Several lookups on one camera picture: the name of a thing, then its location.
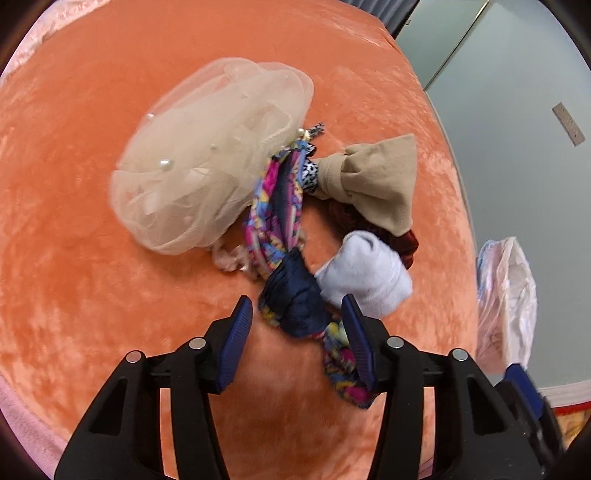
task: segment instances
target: metal screw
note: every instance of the metal screw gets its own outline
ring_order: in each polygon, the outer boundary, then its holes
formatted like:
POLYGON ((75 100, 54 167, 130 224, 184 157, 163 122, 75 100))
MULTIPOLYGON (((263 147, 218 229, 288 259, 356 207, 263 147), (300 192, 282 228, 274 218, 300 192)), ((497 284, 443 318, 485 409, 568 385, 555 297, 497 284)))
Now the metal screw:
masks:
POLYGON ((390 337, 386 343, 391 348, 402 348, 404 346, 404 340, 402 340, 400 337, 390 337))
POLYGON ((207 345, 205 338, 196 337, 189 342, 189 347, 193 350, 201 350, 203 347, 207 345))
POLYGON ((136 364, 137 362, 139 362, 142 359, 142 352, 138 352, 137 350, 134 350, 133 352, 129 352, 127 355, 125 355, 125 359, 130 364, 136 364))
POLYGON ((468 360, 468 352, 461 348, 456 348, 452 351, 452 357, 459 362, 463 362, 465 360, 468 360))

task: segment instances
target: plastic bag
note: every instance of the plastic bag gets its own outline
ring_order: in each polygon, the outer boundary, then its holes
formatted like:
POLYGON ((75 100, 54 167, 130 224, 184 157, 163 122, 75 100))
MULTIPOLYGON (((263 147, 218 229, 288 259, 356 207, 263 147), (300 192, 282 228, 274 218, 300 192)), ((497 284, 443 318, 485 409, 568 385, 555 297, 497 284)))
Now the plastic bag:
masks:
POLYGON ((314 86, 280 63, 219 59, 157 102, 111 179, 119 220, 145 247, 208 247, 247 207, 268 157, 297 136, 314 86))
POLYGON ((481 249, 478 275, 476 362, 488 374, 530 361, 538 300, 530 265, 515 237, 489 240, 481 249))

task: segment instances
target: white sock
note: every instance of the white sock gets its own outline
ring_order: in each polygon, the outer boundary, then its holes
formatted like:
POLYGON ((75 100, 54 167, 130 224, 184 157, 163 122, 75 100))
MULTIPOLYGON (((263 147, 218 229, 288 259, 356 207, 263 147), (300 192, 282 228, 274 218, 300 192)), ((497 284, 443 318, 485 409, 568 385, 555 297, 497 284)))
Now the white sock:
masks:
POLYGON ((374 234, 354 231, 337 254, 316 272, 322 298, 340 308, 352 293, 361 312, 380 319, 413 292, 413 281, 398 254, 374 234))

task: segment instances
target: pearl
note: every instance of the pearl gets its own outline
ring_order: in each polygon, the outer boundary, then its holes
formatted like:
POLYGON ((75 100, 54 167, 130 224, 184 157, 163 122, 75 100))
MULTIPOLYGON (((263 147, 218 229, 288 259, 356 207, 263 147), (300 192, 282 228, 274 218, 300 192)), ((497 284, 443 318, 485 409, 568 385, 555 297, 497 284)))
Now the pearl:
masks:
POLYGON ((173 169, 173 167, 174 162, 169 158, 163 158, 162 160, 160 160, 160 169, 162 169, 162 171, 170 171, 173 169))

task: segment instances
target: orange plush blanket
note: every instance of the orange plush blanket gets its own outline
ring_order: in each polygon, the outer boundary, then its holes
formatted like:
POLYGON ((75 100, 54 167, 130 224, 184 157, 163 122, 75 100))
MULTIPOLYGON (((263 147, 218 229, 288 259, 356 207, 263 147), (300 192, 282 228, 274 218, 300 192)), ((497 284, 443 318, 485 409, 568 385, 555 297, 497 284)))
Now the orange plush blanket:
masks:
MULTIPOLYGON (((126 352, 172 351, 262 288, 217 271, 201 249, 165 257, 139 247, 107 202, 140 117, 224 56, 280 61, 313 79, 307 125, 327 128, 318 156, 414 133, 414 294, 385 324, 424 350, 474 351, 473 244, 457 173, 411 66, 378 20, 332 0, 112 0, 53 35, 0 88, 0 373, 64 439, 126 352)), ((303 227, 315 271, 341 238, 309 197, 303 227)), ((235 225, 230 246, 240 235, 235 225)), ((290 340, 258 315, 236 381, 212 398, 229 473, 249 480, 363 479, 383 405, 362 411, 340 400, 319 345, 290 340)), ((433 453, 433 416, 428 398, 423 460, 433 453)))

